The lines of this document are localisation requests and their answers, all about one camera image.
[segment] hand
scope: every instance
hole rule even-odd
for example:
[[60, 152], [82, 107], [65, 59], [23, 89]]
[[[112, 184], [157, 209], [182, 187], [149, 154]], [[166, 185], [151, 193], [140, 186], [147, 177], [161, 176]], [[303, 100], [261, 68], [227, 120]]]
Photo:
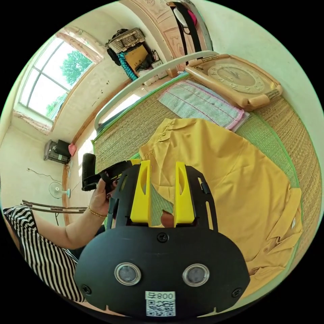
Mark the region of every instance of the hand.
[[107, 200], [107, 195], [110, 193], [106, 193], [105, 187], [106, 183], [100, 179], [89, 203], [90, 209], [102, 216], [108, 215], [109, 211], [109, 200]]
[[163, 214], [161, 216], [161, 224], [164, 227], [173, 227], [174, 226], [173, 222], [174, 222], [174, 216], [169, 212], [163, 210]]

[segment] wall clock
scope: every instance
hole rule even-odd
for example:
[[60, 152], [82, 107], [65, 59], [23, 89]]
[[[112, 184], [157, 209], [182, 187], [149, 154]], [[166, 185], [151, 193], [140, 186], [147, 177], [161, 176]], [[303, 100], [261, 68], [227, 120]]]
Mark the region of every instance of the wall clock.
[[219, 54], [191, 62], [185, 70], [232, 105], [253, 111], [282, 94], [269, 73], [234, 55]]

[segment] electric fan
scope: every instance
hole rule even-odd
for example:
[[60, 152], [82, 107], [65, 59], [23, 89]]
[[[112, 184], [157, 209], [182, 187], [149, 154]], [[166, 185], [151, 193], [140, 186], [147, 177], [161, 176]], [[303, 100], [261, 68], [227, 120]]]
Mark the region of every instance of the electric fan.
[[68, 189], [67, 191], [64, 191], [62, 188], [62, 185], [58, 182], [52, 182], [48, 188], [50, 194], [56, 198], [60, 199], [62, 195], [66, 194], [70, 198], [71, 191]]

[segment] clock hands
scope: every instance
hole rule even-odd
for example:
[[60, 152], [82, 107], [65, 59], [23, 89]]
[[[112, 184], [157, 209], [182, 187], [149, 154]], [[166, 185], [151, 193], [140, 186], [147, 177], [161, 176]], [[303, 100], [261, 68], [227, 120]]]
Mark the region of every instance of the clock hands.
[[240, 75], [239, 75], [237, 72], [232, 71], [230, 68], [225, 67], [224, 69], [225, 69], [226, 71], [228, 71], [229, 73], [231, 73], [232, 75], [234, 75], [237, 79], [240, 78]]

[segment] qr code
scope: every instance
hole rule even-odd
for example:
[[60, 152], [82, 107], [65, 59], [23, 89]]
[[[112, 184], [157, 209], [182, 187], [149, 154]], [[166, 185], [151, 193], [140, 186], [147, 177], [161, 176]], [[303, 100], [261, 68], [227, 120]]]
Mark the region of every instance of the qr code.
[[146, 300], [147, 316], [175, 316], [175, 300]]

